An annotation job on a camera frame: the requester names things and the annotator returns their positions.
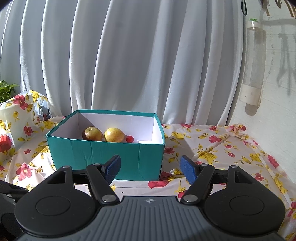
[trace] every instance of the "cardboard box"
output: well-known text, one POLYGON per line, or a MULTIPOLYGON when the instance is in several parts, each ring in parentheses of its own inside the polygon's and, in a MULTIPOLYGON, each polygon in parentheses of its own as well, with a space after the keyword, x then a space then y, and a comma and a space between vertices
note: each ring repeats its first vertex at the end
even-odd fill
POLYGON ((76 110, 47 135, 50 154, 56 168, 70 165, 85 169, 92 163, 105 163, 121 157, 118 180, 156 181, 159 179, 165 138, 156 114, 112 110, 76 110), (134 137, 133 143, 86 141, 82 131, 90 126, 102 133, 116 127, 134 137))

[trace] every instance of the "red cherry tomato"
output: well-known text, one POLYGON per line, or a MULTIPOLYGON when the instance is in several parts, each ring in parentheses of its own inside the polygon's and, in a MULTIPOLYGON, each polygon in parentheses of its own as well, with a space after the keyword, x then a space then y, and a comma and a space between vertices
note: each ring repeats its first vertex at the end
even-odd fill
POLYGON ((127 143, 133 143, 133 137, 132 136, 127 136, 126 137, 126 142, 127 143))

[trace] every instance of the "yellow pear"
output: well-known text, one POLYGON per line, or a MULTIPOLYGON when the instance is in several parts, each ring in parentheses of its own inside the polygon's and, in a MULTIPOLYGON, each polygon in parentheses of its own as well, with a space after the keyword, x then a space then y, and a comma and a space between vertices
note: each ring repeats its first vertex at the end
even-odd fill
POLYGON ((118 128, 111 127, 105 131, 104 138, 107 142, 122 142, 124 139, 124 133, 118 128))
POLYGON ((82 139, 87 141, 102 141, 103 133, 98 128, 91 126, 84 129, 82 139))

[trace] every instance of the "white curtain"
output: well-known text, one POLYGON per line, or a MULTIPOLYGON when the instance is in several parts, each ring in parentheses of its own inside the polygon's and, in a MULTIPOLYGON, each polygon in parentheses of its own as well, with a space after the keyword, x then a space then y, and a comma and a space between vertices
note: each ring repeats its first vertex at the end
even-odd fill
POLYGON ((224 125, 242 60, 240 0, 13 0, 0 77, 76 109, 224 125))

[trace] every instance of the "brown apple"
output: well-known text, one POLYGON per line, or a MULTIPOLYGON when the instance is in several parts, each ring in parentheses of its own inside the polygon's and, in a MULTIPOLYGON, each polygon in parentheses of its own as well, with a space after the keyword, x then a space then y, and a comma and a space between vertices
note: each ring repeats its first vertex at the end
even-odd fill
POLYGON ((86 141, 102 141, 103 134, 98 128, 91 126, 84 129, 82 139, 86 141))

